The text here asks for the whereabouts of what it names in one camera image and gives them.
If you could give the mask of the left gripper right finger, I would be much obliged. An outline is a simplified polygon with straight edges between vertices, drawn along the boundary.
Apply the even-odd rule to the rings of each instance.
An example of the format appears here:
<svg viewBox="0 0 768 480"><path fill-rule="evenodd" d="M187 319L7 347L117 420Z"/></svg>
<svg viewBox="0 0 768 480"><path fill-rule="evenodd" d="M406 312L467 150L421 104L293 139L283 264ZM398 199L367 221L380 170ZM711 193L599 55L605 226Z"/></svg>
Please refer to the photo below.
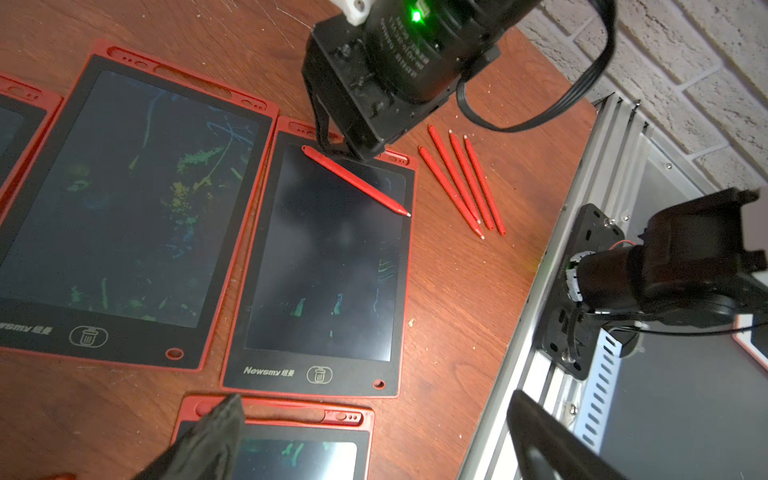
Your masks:
<svg viewBox="0 0 768 480"><path fill-rule="evenodd" d="M624 479L522 390L512 394L506 423L523 479Z"/></svg>

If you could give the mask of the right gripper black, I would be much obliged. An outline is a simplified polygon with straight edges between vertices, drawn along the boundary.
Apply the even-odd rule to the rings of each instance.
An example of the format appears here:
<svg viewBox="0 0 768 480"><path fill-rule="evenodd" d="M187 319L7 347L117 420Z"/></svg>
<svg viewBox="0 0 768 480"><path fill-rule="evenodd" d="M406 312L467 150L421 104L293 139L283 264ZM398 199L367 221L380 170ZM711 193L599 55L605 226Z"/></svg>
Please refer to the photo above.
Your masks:
<svg viewBox="0 0 768 480"><path fill-rule="evenodd" d="M498 37L454 11L338 15L311 32L302 75L324 155L369 161L498 56Z"/></svg>

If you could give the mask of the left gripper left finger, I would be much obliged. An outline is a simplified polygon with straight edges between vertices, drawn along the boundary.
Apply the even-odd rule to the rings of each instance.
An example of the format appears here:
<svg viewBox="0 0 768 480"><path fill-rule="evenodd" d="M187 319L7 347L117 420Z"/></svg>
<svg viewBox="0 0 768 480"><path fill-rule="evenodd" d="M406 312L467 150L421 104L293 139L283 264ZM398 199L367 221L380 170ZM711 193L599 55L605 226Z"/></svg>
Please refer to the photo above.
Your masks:
<svg viewBox="0 0 768 480"><path fill-rule="evenodd" d="M242 398L229 395L134 479L231 479L244 426Z"/></svg>

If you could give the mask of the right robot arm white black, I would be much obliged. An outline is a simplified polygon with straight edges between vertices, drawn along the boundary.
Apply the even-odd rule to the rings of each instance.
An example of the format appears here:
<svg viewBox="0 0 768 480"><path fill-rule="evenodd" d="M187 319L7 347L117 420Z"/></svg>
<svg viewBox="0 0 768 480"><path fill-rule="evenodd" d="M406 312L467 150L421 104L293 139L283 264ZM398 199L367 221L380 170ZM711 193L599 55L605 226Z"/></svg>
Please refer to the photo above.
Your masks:
<svg viewBox="0 0 768 480"><path fill-rule="evenodd" d="M531 1L342 1L315 24L302 76L328 155L368 161L450 98L472 123L467 86ZM726 189L655 214L638 245L564 257L555 297L574 318L670 336L725 335L737 316L767 323L767 191Z"/></svg>

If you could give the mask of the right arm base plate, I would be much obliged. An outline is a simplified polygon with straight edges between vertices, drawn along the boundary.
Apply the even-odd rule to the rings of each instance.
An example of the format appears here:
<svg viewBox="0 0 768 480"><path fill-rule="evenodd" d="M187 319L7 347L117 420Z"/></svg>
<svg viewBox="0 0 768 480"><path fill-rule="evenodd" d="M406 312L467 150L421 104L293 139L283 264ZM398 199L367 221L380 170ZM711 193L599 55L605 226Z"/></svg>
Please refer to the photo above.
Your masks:
<svg viewBox="0 0 768 480"><path fill-rule="evenodd" d="M534 335L534 346L576 379L587 378L606 323L647 311L639 290L644 247L596 205L579 209Z"/></svg>

